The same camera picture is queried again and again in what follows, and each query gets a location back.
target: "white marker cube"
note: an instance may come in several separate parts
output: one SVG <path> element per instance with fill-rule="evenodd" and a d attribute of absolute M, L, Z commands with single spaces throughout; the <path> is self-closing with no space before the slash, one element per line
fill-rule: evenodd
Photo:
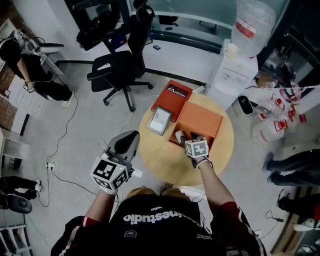
<path fill-rule="evenodd" d="M 196 138 L 185 142 L 185 153 L 192 158 L 209 155 L 209 147 L 206 138 Z"/>
<path fill-rule="evenodd" d="M 101 157 L 95 159 L 90 175 L 97 185 L 114 192 L 129 178 L 127 167 Z"/>

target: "chair base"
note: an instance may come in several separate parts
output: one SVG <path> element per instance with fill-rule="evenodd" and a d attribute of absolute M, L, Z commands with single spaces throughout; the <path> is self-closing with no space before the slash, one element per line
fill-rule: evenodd
<path fill-rule="evenodd" d="M 149 82 L 140 82 L 140 81 L 134 81 L 130 86 L 148 86 L 148 88 L 150 90 L 153 89 L 153 85 Z M 131 92 L 131 88 L 130 86 L 127 86 L 125 88 L 123 88 L 123 92 L 124 92 L 124 96 L 125 96 L 125 99 L 126 99 L 126 103 L 128 104 L 128 107 L 129 107 L 129 110 L 133 113 L 136 111 L 136 109 L 131 106 L 131 103 L 130 103 L 130 100 L 129 100 L 129 95 L 128 95 L 128 92 Z M 103 99 L 103 103 L 105 106 L 108 106 L 109 105 L 109 101 L 108 99 L 114 95 L 116 92 L 118 92 L 117 89 L 113 89 L 104 99 Z"/>

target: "person's forearm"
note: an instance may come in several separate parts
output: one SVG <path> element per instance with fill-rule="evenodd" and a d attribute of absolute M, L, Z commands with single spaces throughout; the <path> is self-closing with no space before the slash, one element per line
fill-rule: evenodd
<path fill-rule="evenodd" d="M 107 194 L 99 190 L 85 216 L 98 222 L 109 222 L 115 203 L 115 194 Z"/>
<path fill-rule="evenodd" d="M 21 59 L 16 64 L 18 69 L 20 70 L 22 76 L 24 77 L 24 80 L 26 83 L 30 83 L 31 79 L 27 70 L 26 63 L 24 62 L 24 59 L 21 57 Z"/>
<path fill-rule="evenodd" d="M 215 214 L 217 209 L 223 204 L 235 201 L 234 197 L 216 175 L 209 162 L 205 161 L 201 163 L 199 169 L 201 171 L 206 198 L 212 214 Z"/>

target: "chair armrest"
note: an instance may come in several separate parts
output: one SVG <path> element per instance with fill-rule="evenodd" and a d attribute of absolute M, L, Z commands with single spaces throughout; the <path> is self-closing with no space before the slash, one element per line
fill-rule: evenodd
<path fill-rule="evenodd" d="M 94 71 L 94 72 L 87 74 L 86 78 L 88 79 L 88 81 L 91 81 L 93 79 L 105 77 L 111 73 L 112 73 L 111 67 L 107 67 L 107 68 L 103 68 L 101 70 L 97 70 L 97 71 Z"/>

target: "black office chair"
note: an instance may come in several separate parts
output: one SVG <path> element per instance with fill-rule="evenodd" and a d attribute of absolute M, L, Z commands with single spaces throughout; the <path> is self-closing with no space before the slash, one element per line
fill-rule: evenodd
<path fill-rule="evenodd" d="M 104 105 L 109 105 L 108 99 L 123 89 L 126 102 L 131 112 L 136 109 L 131 106 L 128 92 L 130 86 L 153 86 L 149 82 L 135 81 L 146 71 L 142 51 L 150 35 L 151 22 L 155 16 L 151 7 L 146 5 L 147 0 L 135 0 L 136 15 L 130 17 L 130 37 L 128 46 L 131 50 L 119 51 L 96 58 L 92 65 L 92 72 L 87 75 L 91 81 L 93 92 L 101 92 L 110 88 L 113 90 L 103 99 Z"/>

